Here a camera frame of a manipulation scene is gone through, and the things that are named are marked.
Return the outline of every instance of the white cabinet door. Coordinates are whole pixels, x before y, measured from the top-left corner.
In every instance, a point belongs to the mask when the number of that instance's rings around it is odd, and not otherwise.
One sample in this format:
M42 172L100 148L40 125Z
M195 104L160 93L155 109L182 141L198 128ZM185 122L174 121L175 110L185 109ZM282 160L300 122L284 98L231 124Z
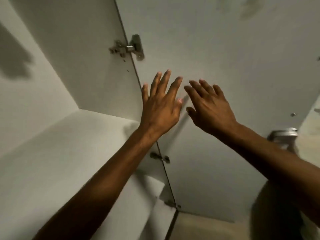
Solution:
M141 83L155 73L206 79L225 92L237 120L267 136L299 127L320 89L320 0L116 0L129 39L145 52ZM185 96L181 86L178 93ZM182 111L159 141L177 204L234 221L250 210L266 179L205 134Z

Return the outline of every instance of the smudge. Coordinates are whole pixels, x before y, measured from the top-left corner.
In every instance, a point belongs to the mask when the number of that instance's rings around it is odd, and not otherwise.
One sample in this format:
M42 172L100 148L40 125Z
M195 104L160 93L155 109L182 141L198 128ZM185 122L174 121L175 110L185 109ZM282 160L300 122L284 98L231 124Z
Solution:
M246 0L243 4L241 20L248 20L263 9L265 0Z
M218 0L217 10L220 10L222 13L227 13L230 10L231 0Z
M318 113L318 115L320 115L320 108L315 108L314 112Z

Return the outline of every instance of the person's right hand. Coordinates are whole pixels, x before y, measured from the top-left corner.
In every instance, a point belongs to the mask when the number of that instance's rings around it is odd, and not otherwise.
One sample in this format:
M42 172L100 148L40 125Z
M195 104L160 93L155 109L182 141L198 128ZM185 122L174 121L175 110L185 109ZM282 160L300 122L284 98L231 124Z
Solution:
M186 111L194 124L215 137L231 132L239 125L218 85L210 86L205 80L191 80L184 89L190 96L194 108Z

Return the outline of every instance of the floor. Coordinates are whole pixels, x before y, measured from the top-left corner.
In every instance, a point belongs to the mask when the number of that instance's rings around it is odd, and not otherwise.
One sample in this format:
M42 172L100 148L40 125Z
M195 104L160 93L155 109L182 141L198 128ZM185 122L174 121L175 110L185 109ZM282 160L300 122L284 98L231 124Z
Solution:
M229 223L179 213L170 240L249 240L249 220Z

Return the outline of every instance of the metal hinge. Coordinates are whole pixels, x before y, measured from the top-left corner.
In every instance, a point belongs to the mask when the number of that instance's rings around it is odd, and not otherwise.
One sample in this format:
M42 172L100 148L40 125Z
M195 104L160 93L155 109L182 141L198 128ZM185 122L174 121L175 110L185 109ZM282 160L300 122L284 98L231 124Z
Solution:
M140 35L134 34L131 38L129 45L125 45L120 40L115 41L115 46L109 48L111 54L119 54L122 58L126 56L126 53L134 53L137 56L137 60L144 59L144 53L142 49Z
M159 155L159 154L157 154L155 152L151 152L150 153L150 157L153 158L153 159L164 161L167 164L170 163L170 158L168 156L162 157L161 155Z
M165 202L165 204L169 207L174 207L174 208L177 208L177 209L181 209L181 205L179 204L175 204L173 201L171 200L168 200Z

